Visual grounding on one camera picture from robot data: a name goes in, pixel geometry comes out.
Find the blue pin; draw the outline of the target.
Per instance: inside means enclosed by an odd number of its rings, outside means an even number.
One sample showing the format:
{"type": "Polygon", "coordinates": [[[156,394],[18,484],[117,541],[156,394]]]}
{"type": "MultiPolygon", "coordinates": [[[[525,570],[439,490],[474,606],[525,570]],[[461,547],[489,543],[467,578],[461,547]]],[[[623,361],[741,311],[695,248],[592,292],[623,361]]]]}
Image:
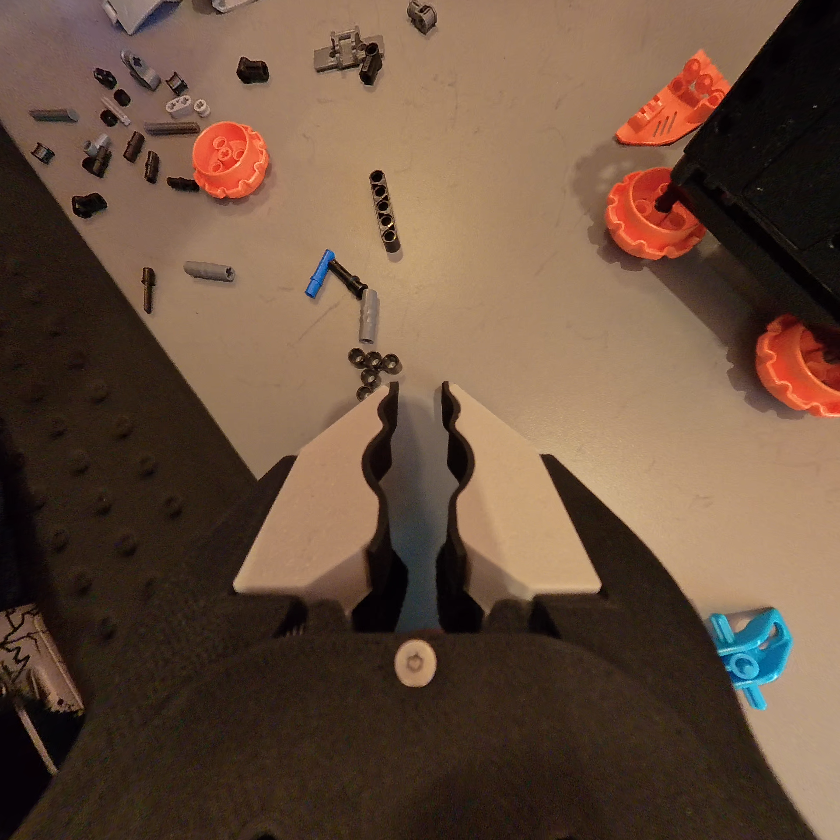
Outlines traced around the blue pin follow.
{"type": "Polygon", "coordinates": [[[314,299],[319,294],[322,284],[330,271],[330,265],[334,260],[334,252],[329,248],[325,249],[305,289],[305,294],[309,299],[314,299]]]}

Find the white patterned badge card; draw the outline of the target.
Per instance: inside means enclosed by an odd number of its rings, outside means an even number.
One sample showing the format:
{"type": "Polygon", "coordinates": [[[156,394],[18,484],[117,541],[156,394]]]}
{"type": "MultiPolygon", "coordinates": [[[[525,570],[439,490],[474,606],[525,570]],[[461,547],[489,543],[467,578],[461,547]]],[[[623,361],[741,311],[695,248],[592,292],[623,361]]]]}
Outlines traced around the white patterned badge card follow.
{"type": "Polygon", "coordinates": [[[1,612],[2,697],[50,777],[78,735],[86,709],[36,604],[1,612]]]}

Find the blue plastic separator tool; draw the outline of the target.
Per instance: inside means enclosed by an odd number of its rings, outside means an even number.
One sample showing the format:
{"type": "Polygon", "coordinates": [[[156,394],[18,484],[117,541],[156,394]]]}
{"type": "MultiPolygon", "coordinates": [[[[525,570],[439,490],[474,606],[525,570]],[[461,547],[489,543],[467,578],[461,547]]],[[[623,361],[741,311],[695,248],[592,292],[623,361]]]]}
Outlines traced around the blue plastic separator tool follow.
{"type": "Polygon", "coordinates": [[[737,632],[728,616],[721,613],[710,614],[708,623],[732,687],[743,694],[752,709],[766,710],[762,686],[783,675],[794,643],[782,614],[774,608],[764,610],[737,632]]]}

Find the scattered small building pieces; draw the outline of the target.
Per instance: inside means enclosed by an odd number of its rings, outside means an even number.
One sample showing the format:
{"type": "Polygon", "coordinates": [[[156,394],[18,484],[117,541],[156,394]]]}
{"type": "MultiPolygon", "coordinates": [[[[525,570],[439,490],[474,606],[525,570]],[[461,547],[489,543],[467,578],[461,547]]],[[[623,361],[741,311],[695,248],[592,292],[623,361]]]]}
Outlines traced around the scattered small building pieces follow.
{"type": "MultiPolygon", "coordinates": [[[[161,84],[160,75],[148,63],[129,49],[122,49],[120,59],[129,71],[131,77],[148,91],[156,91],[161,84]]],[[[118,79],[106,68],[96,67],[92,72],[95,80],[109,92],[101,98],[103,110],[99,114],[100,121],[108,128],[122,125],[132,127],[132,120],[126,109],[131,104],[131,97],[118,87],[118,79]]],[[[170,116],[167,122],[145,122],[143,131],[133,131],[129,137],[123,153],[123,159],[134,163],[140,156],[147,136],[193,136],[199,134],[201,127],[198,122],[186,121],[186,116],[198,115],[205,118],[210,109],[205,101],[194,101],[186,93],[188,86],[178,73],[172,74],[166,81],[175,94],[172,100],[165,104],[165,110],[170,116]]],[[[75,124],[79,115],[72,108],[32,108],[29,116],[39,123],[75,124]]],[[[112,140],[107,133],[102,133],[93,140],[86,141],[83,146],[82,168],[98,179],[104,178],[112,158],[112,140]]],[[[71,198],[71,210],[78,218],[89,219],[105,211],[108,203],[99,193],[90,193],[71,198]]]]}

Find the toy robot model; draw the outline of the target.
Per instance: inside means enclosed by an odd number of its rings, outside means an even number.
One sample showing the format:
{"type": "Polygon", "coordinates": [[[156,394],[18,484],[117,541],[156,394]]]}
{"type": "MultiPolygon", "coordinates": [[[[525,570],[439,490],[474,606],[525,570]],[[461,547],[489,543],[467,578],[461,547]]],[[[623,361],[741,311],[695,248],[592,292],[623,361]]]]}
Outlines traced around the toy robot model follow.
{"type": "Polygon", "coordinates": [[[605,225],[630,256],[706,233],[758,278],[838,322],[839,2],[797,2],[672,168],[625,175],[605,225]]]}

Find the grey and black hinge assembly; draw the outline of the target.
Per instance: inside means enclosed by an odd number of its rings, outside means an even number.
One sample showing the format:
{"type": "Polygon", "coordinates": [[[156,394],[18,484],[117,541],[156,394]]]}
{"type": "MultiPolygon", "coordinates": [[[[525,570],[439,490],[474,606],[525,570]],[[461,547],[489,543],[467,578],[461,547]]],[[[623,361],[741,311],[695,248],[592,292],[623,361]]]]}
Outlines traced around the grey and black hinge assembly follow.
{"type": "Polygon", "coordinates": [[[363,84],[372,87],[382,71],[384,47],[381,35],[363,38],[358,26],[332,31],[331,45],[314,51],[313,66],[317,72],[358,68],[363,84]]]}

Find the black straight beam with holes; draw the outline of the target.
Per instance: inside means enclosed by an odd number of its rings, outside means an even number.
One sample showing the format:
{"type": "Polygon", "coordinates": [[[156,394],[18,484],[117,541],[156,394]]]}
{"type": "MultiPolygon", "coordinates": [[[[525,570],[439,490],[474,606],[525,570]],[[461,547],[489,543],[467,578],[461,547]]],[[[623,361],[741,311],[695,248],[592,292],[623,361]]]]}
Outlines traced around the black straight beam with holes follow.
{"type": "Polygon", "coordinates": [[[382,170],[372,171],[369,175],[369,181],[381,242],[386,253],[395,255],[401,250],[402,245],[396,228],[392,200],[384,172],[382,170]]]}

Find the dark perforated panel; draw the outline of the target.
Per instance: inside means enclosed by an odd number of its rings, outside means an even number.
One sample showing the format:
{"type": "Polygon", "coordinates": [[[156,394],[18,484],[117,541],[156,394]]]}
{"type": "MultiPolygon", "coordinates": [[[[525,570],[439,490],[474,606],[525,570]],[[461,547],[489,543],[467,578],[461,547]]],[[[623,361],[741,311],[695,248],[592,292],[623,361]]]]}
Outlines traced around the dark perforated panel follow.
{"type": "Polygon", "coordinates": [[[288,467],[257,480],[2,131],[2,606],[34,602],[92,710],[231,649],[199,630],[288,467]]]}

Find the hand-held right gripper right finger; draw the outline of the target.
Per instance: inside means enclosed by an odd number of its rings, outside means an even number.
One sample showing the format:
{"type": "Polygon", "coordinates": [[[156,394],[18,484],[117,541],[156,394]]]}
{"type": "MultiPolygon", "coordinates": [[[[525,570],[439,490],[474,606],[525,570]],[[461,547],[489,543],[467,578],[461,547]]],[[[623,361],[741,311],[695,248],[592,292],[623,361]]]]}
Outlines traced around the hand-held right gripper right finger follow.
{"type": "Polygon", "coordinates": [[[437,557],[448,633],[480,630],[500,602],[602,588],[541,454],[459,385],[444,382],[447,467],[457,486],[437,557]]]}

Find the orange toothed wheel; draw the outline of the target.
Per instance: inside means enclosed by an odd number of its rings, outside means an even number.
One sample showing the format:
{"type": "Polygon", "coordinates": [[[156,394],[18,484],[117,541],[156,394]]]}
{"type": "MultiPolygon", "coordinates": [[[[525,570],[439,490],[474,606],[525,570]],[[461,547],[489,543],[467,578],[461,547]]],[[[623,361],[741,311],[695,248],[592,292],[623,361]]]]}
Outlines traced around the orange toothed wheel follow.
{"type": "Polygon", "coordinates": [[[262,136],[238,122],[210,125],[192,148],[195,182],[218,199],[239,199],[253,193],[263,182],[269,162],[262,136]]]}

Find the orange wedge piece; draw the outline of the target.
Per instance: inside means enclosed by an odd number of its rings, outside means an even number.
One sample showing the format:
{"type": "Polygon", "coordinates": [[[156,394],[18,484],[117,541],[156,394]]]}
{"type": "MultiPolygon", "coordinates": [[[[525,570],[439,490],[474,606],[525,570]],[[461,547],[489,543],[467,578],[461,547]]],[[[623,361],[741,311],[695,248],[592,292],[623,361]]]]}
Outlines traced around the orange wedge piece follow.
{"type": "Polygon", "coordinates": [[[630,146],[670,145],[697,130],[721,105],[730,85],[703,49],[615,133],[630,146]]]}

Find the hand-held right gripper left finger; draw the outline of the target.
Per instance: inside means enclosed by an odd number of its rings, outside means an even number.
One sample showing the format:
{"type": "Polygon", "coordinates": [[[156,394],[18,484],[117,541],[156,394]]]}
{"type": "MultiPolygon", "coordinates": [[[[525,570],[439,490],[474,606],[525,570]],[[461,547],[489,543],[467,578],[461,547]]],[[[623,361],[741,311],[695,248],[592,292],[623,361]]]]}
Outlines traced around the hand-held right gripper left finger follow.
{"type": "Polygon", "coordinates": [[[403,607],[382,479],[399,385],[382,385],[305,445],[234,578],[239,594],[337,602],[363,632],[392,632],[403,607]]]}

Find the grey panel pieces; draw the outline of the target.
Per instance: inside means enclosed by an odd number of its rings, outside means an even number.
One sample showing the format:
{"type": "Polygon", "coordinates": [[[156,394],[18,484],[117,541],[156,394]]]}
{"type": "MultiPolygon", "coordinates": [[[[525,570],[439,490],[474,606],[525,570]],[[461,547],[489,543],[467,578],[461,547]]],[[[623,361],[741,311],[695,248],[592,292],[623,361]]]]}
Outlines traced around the grey panel pieces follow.
{"type": "Polygon", "coordinates": [[[181,1],[100,1],[111,24],[134,35],[161,7],[177,6],[181,1]]]}

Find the cluster of black bushes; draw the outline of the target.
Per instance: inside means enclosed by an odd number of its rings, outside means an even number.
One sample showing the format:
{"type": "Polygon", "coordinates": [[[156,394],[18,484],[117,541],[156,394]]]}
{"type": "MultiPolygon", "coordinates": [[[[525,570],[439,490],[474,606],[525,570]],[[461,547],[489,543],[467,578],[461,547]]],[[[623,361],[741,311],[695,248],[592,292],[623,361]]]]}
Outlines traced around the cluster of black bushes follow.
{"type": "Polygon", "coordinates": [[[372,395],[381,385],[384,375],[398,375],[403,369],[402,361],[394,353],[383,355],[377,351],[352,348],[348,352],[348,360],[360,371],[361,385],[356,391],[359,402],[372,395]]]}

